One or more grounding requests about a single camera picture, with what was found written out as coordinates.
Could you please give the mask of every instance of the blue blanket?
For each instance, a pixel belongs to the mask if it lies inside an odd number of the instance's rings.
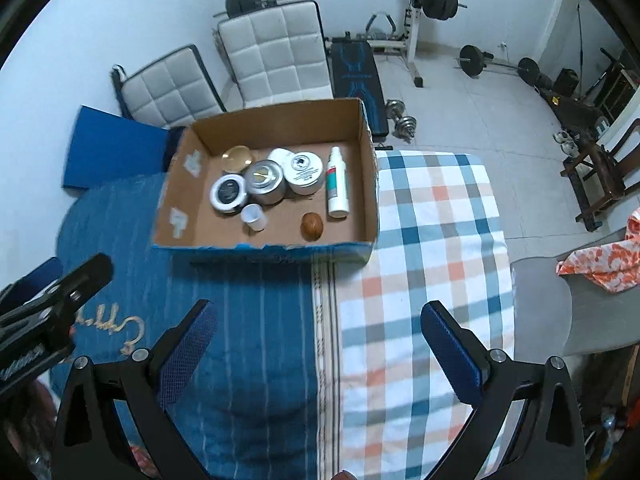
[[[213,476],[248,480],[316,477],[318,382],[309,264],[191,264],[150,247],[164,174],[91,189],[58,237],[65,272],[98,251],[113,281],[76,323],[75,356],[96,363],[151,348],[199,298],[218,328],[170,416]],[[62,394],[69,365],[52,370]],[[125,406],[127,436],[136,431]]]

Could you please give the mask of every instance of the blue gripper pad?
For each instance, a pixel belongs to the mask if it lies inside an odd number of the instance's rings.
[[[215,333],[216,311],[207,301],[160,370],[156,400],[163,410],[178,401]]]
[[[455,323],[458,330],[460,326],[448,312],[444,311],[441,316],[429,303],[422,308],[420,323],[422,335],[440,363],[458,400],[463,404],[478,406],[482,401],[480,368],[462,346],[449,324]]]

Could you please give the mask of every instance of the tiled floor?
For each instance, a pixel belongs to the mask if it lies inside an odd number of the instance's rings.
[[[396,149],[470,153],[492,183],[511,261],[555,256],[609,233],[588,233],[552,134],[560,129],[548,105],[519,77],[485,70],[471,79],[453,56],[423,53],[415,88],[402,60],[376,56],[385,99],[402,99],[418,127],[412,142],[388,136]]]

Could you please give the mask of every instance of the gray chair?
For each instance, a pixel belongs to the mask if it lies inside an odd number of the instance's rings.
[[[621,229],[590,246],[623,240]],[[584,276],[556,275],[555,258],[511,264],[515,317],[514,357],[544,363],[621,348],[640,340],[640,286],[611,294]]]

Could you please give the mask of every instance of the cardboard box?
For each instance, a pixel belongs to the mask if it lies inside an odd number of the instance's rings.
[[[290,189],[280,203],[265,206],[269,223],[252,232],[240,215],[215,211],[209,202],[222,176],[220,156],[238,144],[256,160],[273,148],[317,153],[326,164],[332,146],[340,146],[347,165],[351,212],[345,219],[327,214],[326,186],[310,196]],[[250,256],[257,259],[308,260],[322,256],[368,260],[378,237],[376,157],[364,108],[357,99],[302,101],[222,114],[193,123],[182,135],[164,183],[156,213],[154,245],[192,251],[195,259]],[[324,222],[319,240],[307,242],[300,222],[308,212]]]

